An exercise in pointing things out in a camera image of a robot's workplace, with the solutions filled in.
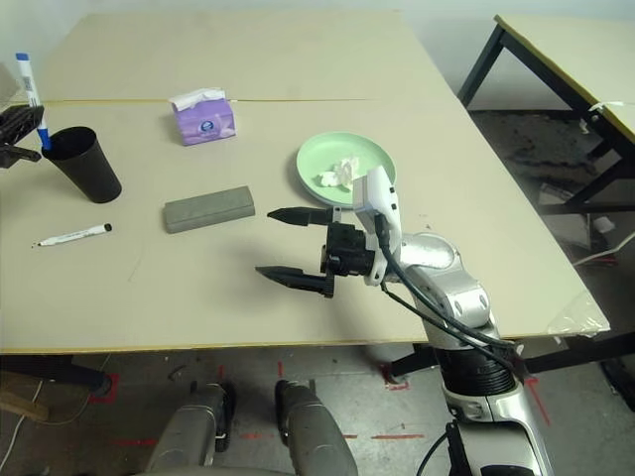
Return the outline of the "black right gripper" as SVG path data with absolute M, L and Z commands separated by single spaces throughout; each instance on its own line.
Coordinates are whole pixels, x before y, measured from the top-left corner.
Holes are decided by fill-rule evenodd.
M 309 275 L 302 269 L 284 266 L 256 267 L 263 277 L 290 289 L 318 293 L 325 298 L 334 294 L 334 276 L 369 276 L 375 252 L 366 248 L 366 236 L 352 224 L 339 223 L 338 207 L 283 207 L 267 213 L 269 218 L 296 226 L 327 226 L 326 242 L 321 250 L 320 271 Z

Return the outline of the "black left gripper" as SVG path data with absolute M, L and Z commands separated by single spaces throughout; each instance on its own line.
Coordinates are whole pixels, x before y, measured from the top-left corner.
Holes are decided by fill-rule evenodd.
M 18 161 L 36 163 L 41 159 L 37 151 L 13 146 L 36 131 L 41 125 L 45 107 L 28 104 L 13 105 L 1 113 L 0 168 L 8 170 Z

